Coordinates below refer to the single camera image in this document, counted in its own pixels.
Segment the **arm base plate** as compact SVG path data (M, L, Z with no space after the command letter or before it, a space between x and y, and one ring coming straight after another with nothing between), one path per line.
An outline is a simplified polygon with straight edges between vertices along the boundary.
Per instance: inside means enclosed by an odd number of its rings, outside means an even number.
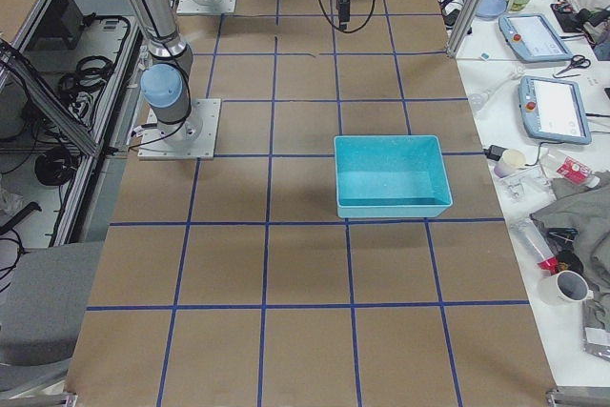
M219 98L193 99L191 114L180 130L169 137L175 127L161 124L160 129L145 130L144 146L137 148L137 155L143 160L213 159L220 110Z
M177 0L176 13L183 16L234 14L236 0Z

